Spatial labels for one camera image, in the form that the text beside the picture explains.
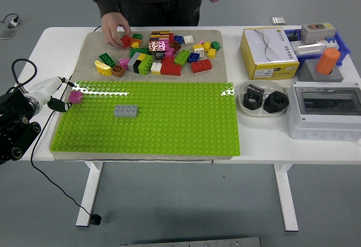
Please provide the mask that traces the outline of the person's right hand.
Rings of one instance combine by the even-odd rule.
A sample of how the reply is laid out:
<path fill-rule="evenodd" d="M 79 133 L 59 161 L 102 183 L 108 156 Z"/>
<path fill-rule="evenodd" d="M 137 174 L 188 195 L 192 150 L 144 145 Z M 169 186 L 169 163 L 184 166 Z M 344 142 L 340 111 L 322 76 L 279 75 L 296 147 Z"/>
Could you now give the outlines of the person's right hand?
<path fill-rule="evenodd" d="M 102 18 L 102 33 L 105 42 L 115 48 L 123 48 L 124 44 L 118 35 L 118 27 L 122 27 L 127 36 L 131 35 L 128 21 L 119 12 L 110 12 Z"/>

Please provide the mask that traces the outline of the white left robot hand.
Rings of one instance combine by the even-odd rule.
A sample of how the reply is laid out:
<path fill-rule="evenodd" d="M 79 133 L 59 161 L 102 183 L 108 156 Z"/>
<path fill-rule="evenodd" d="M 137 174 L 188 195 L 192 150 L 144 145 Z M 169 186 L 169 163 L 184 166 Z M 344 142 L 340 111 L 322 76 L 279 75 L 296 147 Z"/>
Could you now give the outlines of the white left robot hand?
<path fill-rule="evenodd" d="M 34 109 L 34 115 L 39 114 L 44 104 L 54 111 L 66 112 L 72 106 L 72 102 L 63 102 L 55 99 L 52 95 L 59 89 L 62 83 L 73 87 L 74 84 L 67 78 L 53 77 L 34 85 L 24 96 Z"/>

